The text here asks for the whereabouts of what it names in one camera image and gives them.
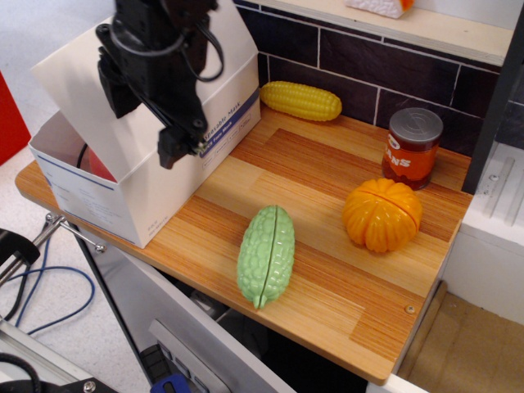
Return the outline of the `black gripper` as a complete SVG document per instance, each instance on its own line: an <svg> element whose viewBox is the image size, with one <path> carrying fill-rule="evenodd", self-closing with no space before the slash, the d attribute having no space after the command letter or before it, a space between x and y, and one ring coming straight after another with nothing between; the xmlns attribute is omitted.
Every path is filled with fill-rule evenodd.
<svg viewBox="0 0 524 393"><path fill-rule="evenodd" d="M163 125L157 152L172 169L206 147L207 119L197 96L206 65L207 24L159 31L147 24L101 24L98 74L106 99L120 119L144 105Z"/></svg>

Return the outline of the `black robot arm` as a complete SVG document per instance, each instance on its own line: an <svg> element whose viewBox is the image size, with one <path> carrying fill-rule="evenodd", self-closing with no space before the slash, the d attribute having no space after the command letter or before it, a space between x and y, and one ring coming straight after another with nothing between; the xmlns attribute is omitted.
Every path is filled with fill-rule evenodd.
<svg viewBox="0 0 524 393"><path fill-rule="evenodd" d="M197 83L224 72L202 74L208 47L224 60L210 30L209 13L218 7L216 1L117 1L111 22L96 28L106 99L117 118L143 104L164 125L157 152L166 169L206 147L208 122Z"/></svg>

